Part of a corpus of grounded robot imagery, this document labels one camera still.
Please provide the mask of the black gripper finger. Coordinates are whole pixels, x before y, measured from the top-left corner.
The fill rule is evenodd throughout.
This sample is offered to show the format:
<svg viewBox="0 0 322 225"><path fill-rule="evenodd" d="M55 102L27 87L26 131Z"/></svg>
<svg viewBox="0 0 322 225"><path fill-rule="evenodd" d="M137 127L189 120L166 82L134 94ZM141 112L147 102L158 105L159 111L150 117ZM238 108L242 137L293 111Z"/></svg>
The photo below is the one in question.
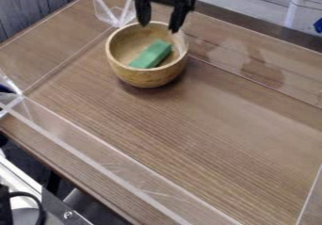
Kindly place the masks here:
<svg viewBox="0 0 322 225"><path fill-rule="evenodd" d="M185 17L189 12L189 0L177 0L174 11L171 13L169 30L177 33L183 25Z"/></svg>
<svg viewBox="0 0 322 225"><path fill-rule="evenodd" d="M142 26L147 26L151 21L151 0L135 0L138 21Z"/></svg>

